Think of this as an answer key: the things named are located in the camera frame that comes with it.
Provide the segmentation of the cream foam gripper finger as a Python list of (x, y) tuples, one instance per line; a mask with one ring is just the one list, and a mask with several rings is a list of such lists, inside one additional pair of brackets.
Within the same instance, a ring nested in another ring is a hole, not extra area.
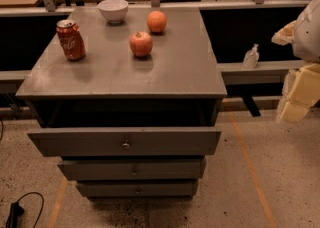
[(277, 107), (277, 118), (290, 123), (300, 122), (320, 101), (320, 64), (307, 64), (287, 73), (282, 97)]
[(273, 37), (271, 38), (271, 41), (281, 46), (292, 44), (295, 25), (296, 25), (296, 21), (292, 21), (288, 23), (273, 35)]

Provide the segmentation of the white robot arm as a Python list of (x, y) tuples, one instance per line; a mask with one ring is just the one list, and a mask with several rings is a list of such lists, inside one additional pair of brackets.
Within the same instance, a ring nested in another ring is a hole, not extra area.
[(312, 0), (271, 41), (278, 45), (291, 44), (294, 56), (305, 62), (286, 75), (277, 109), (280, 120), (296, 123), (320, 100), (320, 0)]

